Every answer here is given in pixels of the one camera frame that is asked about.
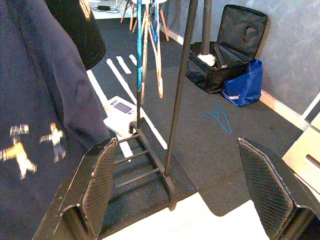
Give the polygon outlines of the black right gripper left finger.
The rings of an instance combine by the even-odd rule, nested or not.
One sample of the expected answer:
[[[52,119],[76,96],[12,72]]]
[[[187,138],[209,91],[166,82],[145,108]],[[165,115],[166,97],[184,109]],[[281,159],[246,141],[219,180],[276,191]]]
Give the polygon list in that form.
[[[58,188],[35,240],[98,239],[112,196],[116,138],[94,145]]]

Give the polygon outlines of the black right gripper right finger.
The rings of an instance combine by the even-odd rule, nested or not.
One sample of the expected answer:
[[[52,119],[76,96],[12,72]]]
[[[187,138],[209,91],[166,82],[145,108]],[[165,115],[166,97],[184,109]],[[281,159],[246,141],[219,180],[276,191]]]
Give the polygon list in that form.
[[[318,240],[320,202],[269,148],[239,137],[245,182],[263,229],[270,240]]]

